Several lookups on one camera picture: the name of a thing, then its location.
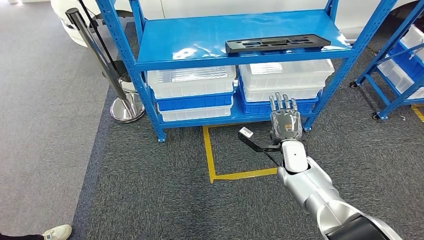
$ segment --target robot finger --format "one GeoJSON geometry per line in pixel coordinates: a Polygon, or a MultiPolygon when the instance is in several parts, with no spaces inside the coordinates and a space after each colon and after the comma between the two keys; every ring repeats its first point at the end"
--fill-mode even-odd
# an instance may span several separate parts
{"type": "Polygon", "coordinates": [[[295,112],[298,111],[298,103],[296,102],[294,98],[291,99],[291,106],[293,107],[293,111],[295,112]]]}
{"type": "Polygon", "coordinates": [[[284,104],[285,104],[285,110],[288,111],[291,109],[289,97],[286,94],[283,94],[282,97],[284,98],[284,104]]]}
{"type": "Polygon", "coordinates": [[[271,103],[271,111],[275,112],[276,111],[276,102],[274,100],[274,96],[269,96],[269,102],[271,103]]]}
{"type": "Polygon", "coordinates": [[[283,102],[281,101],[281,95],[279,92],[275,93],[275,96],[277,97],[277,103],[278,103],[278,109],[282,110],[283,109],[283,102]]]}

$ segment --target car body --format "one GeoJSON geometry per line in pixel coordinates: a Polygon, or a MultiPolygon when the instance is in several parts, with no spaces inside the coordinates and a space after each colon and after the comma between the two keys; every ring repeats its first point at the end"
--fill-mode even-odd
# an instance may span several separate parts
{"type": "MultiPolygon", "coordinates": [[[[60,17],[63,28],[71,39],[85,46],[83,39],[66,17],[65,12],[70,8],[78,8],[86,23],[88,17],[84,14],[78,0],[50,0],[54,12],[60,17]]],[[[101,19],[96,0],[83,0],[90,11],[92,19],[101,19]]],[[[214,15],[282,12],[307,9],[323,9],[327,0],[139,0],[144,17],[153,19],[186,18],[214,15]]],[[[340,0],[337,8],[335,24],[340,32],[354,42],[364,29],[380,0],[340,0]]],[[[397,9],[414,0],[398,0],[393,9],[397,9]]],[[[129,0],[116,0],[115,9],[121,17],[131,15],[129,0]]]]}

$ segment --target white sneaker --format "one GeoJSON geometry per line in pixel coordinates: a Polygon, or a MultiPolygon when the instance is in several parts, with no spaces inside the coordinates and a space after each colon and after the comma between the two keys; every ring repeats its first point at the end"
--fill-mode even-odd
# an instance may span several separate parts
{"type": "Polygon", "coordinates": [[[72,232],[72,227],[68,224],[54,227],[45,231],[42,235],[45,240],[66,240],[72,232]]]}

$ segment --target plastic storage box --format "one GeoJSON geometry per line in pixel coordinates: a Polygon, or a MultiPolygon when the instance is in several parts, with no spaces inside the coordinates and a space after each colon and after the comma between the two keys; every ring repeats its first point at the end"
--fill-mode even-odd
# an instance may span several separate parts
{"type": "MultiPolygon", "coordinates": [[[[406,48],[401,42],[397,42],[394,47],[388,53],[394,55],[401,51],[405,51],[406,48]]],[[[402,53],[393,57],[393,60],[408,74],[408,76],[414,81],[424,76],[424,63],[423,61],[414,55],[412,51],[402,53]]]]}
{"type": "MultiPolygon", "coordinates": [[[[271,113],[269,100],[260,102],[247,102],[242,87],[240,87],[240,95],[242,98],[241,104],[243,106],[243,113],[245,115],[269,115],[271,113]]],[[[300,115],[310,113],[316,102],[318,102],[318,97],[315,97],[314,99],[296,100],[297,110],[300,112],[300,115]]]]}
{"type": "Polygon", "coordinates": [[[231,105],[233,92],[156,99],[160,111],[196,109],[231,105]]]}
{"type": "Polygon", "coordinates": [[[236,77],[235,66],[213,66],[147,72],[147,84],[156,99],[229,93],[236,77]]]}
{"type": "Polygon", "coordinates": [[[334,73],[330,59],[256,63],[239,68],[246,89],[322,88],[334,73]]]}
{"type": "Polygon", "coordinates": [[[324,87],[325,84],[303,87],[287,87],[285,89],[249,89],[244,87],[243,91],[246,102],[252,103],[269,101],[270,95],[274,95],[276,92],[279,92],[281,95],[286,94],[290,99],[314,99],[324,87]]]}
{"type": "MultiPolygon", "coordinates": [[[[377,68],[389,79],[389,81],[401,94],[414,84],[414,81],[408,76],[408,74],[392,59],[382,62],[377,66],[377,68]]],[[[408,97],[408,99],[420,98],[424,98],[424,87],[421,87],[408,97]]]]}
{"type": "Polygon", "coordinates": [[[231,98],[231,104],[226,106],[199,107],[172,111],[159,110],[159,113],[162,115],[164,122],[225,117],[231,115],[233,103],[233,98],[231,98]]]}
{"type": "MultiPolygon", "coordinates": [[[[413,48],[419,44],[424,43],[424,33],[419,30],[414,24],[409,27],[408,32],[400,39],[400,42],[407,48],[413,48]]],[[[424,60],[424,48],[414,51],[417,57],[424,60]]]]}

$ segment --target shelf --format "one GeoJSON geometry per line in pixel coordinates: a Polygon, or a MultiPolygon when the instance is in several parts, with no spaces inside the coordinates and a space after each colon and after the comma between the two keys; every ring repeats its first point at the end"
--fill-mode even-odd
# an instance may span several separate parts
{"type": "Polygon", "coordinates": [[[139,71],[346,58],[355,51],[324,10],[171,18],[146,21],[135,67],[139,71]],[[331,41],[305,48],[227,56],[228,40],[316,34],[331,41]]]}
{"type": "MultiPolygon", "coordinates": [[[[264,122],[270,121],[269,114],[258,114],[258,115],[245,115],[243,113],[243,106],[241,103],[240,92],[236,91],[234,93],[234,103],[231,108],[230,116],[222,117],[211,117],[211,118],[201,118],[193,120],[182,120],[182,121],[162,121],[160,118],[160,125],[162,128],[183,128],[183,127],[197,127],[197,126],[209,126],[209,125],[221,125],[221,124],[241,124],[241,123],[252,123],[252,122],[264,122]]],[[[312,112],[301,114],[302,117],[308,118],[313,116],[312,112]]]]}
{"type": "MultiPolygon", "coordinates": [[[[391,91],[394,93],[395,97],[399,97],[402,93],[400,93],[395,85],[378,69],[375,68],[375,71],[380,75],[380,77],[384,80],[384,82],[390,87],[391,91]]],[[[424,104],[424,98],[416,98],[416,99],[406,99],[402,105],[411,105],[411,104],[424,104]]]]}

